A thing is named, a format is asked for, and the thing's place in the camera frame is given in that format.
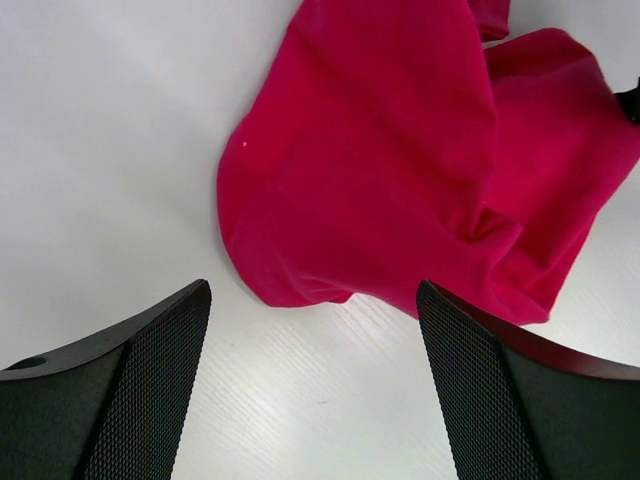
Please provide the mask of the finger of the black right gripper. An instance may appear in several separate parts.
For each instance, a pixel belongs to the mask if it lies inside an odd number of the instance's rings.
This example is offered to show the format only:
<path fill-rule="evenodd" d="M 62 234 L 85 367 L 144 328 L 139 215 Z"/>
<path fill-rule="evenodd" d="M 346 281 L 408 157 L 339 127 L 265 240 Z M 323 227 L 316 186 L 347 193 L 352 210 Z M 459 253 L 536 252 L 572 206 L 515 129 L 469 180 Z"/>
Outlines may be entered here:
<path fill-rule="evenodd" d="M 640 79 L 637 85 L 628 91 L 616 92 L 616 100 L 631 123 L 640 122 Z"/>

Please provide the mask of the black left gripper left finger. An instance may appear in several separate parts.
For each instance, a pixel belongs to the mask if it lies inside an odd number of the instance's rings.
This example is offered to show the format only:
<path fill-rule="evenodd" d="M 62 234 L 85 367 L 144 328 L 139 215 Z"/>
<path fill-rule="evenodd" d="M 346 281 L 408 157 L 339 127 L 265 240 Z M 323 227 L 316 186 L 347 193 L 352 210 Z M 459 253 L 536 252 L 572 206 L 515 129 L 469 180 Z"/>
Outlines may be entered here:
<path fill-rule="evenodd" d="M 149 309 L 1 372 L 4 479 L 171 477 L 211 290 L 196 280 Z"/>

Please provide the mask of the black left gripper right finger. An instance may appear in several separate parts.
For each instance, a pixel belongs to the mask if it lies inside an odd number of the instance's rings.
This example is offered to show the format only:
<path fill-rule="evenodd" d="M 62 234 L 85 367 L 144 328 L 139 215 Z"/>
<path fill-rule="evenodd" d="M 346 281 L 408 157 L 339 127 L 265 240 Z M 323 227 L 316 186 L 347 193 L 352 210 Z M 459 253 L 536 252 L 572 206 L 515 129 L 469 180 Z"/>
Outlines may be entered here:
<path fill-rule="evenodd" d="M 638 478 L 637 367 L 547 340 L 430 282 L 416 301 L 458 478 Z"/>

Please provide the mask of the magenta pink t-shirt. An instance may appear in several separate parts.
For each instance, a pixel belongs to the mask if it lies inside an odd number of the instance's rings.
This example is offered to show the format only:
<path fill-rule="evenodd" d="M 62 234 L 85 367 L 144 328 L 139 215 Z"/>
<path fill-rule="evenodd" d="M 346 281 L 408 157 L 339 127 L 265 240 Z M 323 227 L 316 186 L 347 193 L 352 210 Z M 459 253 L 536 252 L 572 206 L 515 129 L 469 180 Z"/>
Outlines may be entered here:
<path fill-rule="evenodd" d="M 509 34 L 506 1 L 305 1 L 217 173 L 221 237 L 265 304 L 433 282 L 543 323 L 639 158 L 594 55 Z"/>

